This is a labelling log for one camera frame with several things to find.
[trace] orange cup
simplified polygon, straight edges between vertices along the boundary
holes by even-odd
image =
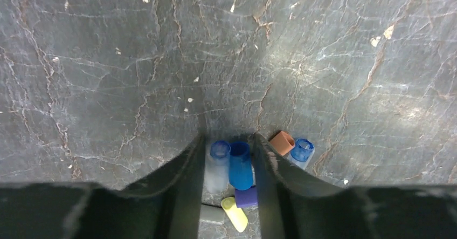
[[[280,155],[286,155],[295,147],[295,140],[286,132],[281,131],[270,140],[270,144]]]

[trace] marble surface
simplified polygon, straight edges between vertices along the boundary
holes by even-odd
[[[0,0],[0,181],[120,189],[204,128],[306,137],[307,171],[339,186],[455,183],[456,8]],[[201,224],[200,237],[259,238],[246,212],[246,232]]]

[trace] blue cup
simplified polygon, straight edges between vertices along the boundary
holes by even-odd
[[[254,184],[249,145],[238,141],[231,143],[230,149],[228,180],[235,189],[247,190]]]
[[[287,159],[302,169],[305,169],[309,163],[309,159],[311,156],[313,156],[313,154],[313,144],[304,138],[298,138],[295,140],[295,147],[290,150],[290,154]]]

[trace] purple object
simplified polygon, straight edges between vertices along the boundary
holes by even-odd
[[[251,187],[247,190],[235,189],[235,202],[239,208],[257,205],[257,188]]]

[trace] yellow object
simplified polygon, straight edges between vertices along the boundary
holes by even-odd
[[[230,221],[232,221],[232,224],[235,226],[237,231],[240,233],[243,232],[247,226],[247,216],[244,214],[241,208],[237,208],[237,205],[235,204],[235,198],[228,197],[223,199],[220,204],[223,210],[227,213],[227,216],[230,218]]]

